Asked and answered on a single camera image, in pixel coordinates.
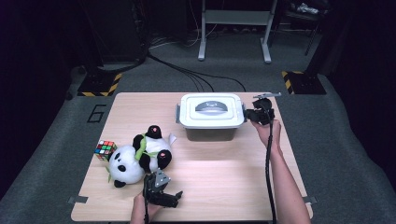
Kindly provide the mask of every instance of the human arm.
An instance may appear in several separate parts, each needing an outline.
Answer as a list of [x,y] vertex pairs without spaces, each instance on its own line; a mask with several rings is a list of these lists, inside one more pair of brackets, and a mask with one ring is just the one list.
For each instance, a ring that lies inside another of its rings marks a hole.
[[[154,218],[158,211],[163,208],[162,206],[155,205],[152,203],[148,204],[148,218],[149,222]],[[145,198],[143,197],[143,193],[139,193],[134,196],[134,208],[132,209],[131,214],[131,224],[145,224]]]
[[[257,129],[260,139],[268,147],[270,125],[260,125],[251,121]],[[273,121],[273,141],[270,162],[273,174],[277,220],[281,224],[311,223],[308,210],[297,184],[290,172],[280,148],[281,125],[279,120]]]

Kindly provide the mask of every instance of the table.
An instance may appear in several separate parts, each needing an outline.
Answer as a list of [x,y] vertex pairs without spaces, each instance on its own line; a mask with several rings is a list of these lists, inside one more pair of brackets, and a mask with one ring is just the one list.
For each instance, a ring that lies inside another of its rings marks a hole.
[[[271,220],[271,206],[265,182],[265,147],[256,130],[247,122],[232,141],[191,142],[181,124],[176,123],[176,107],[186,92],[119,93],[111,107],[102,135],[98,140],[114,141],[118,146],[131,145],[135,135],[149,125],[158,124],[163,137],[173,133],[173,159],[164,172],[172,178],[165,193],[175,195],[183,190],[177,208],[163,209],[154,221],[238,221]],[[236,92],[246,108],[253,108],[254,95],[262,92]],[[275,98],[276,118],[283,125]],[[306,196],[286,127],[282,128],[280,145],[285,160],[303,196]],[[108,162],[92,161],[79,196],[88,197],[76,203],[71,218],[75,221],[128,221],[134,196],[143,181],[116,189],[107,182]],[[310,204],[309,215],[313,216]]]
[[206,24],[245,24],[245,25],[265,25],[265,35],[260,38],[262,45],[262,55],[265,63],[271,63],[271,55],[267,41],[271,32],[271,26],[275,15],[277,0],[273,0],[270,11],[234,11],[234,10],[206,10],[205,0],[202,1],[202,27],[201,45],[198,53],[198,60],[205,59],[206,50]]

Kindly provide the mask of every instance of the panda plush toy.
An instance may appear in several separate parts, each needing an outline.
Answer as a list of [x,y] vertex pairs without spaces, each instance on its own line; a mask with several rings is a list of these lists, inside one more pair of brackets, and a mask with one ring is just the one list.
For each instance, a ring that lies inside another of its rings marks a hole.
[[136,150],[135,159],[139,161],[140,167],[145,172],[153,173],[166,166],[172,160],[170,140],[163,138],[158,125],[148,127],[146,133],[138,134],[134,137],[133,147]]
[[108,171],[116,188],[137,183],[144,176],[145,171],[134,158],[135,153],[132,146],[123,146],[110,155]]

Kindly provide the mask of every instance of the container lid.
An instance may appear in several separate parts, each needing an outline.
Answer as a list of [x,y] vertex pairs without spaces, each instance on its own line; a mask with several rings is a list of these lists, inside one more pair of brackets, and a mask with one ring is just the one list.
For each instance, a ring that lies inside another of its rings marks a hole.
[[245,118],[235,94],[190,93],[181,98],[179,121],[189,129],[229,129],[238,128]]

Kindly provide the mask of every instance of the gray floor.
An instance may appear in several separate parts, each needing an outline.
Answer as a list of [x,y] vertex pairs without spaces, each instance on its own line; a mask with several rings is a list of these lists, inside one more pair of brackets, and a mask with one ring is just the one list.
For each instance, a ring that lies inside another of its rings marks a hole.
[[[290,95],[286,90],[281,72],[304,71],[319,36],[310,54],[304,56],[306,36],[277,35],[270,48],[271,64],[263,62],[261,36],[227,35],[208,40],[204,62],[197,60],[199,43],[191,47],[168,44],[150,52],[195,72],[236,78],[247,91],[283,93],[277,102],[306,191],[319,200],[313,204],[313,223],[396,223],[395,192],[350,130],[343,103],[327,78],[319,75],[326,95]],[[125,72],[113,96],[77,96],[84,75],[77,69],[71,75],[70,91],[75,97],[64,102],[35,154],[1,201],[0,223],[73,223],[73,204],[67,200],[78,195],[117,93],[197,91],[188,77],[151,59]],[[229,80],[205,79],[215,91],[243,91]],[[104,112],[102,121],[87,123],[96,105],[106,105],[97,109]]]

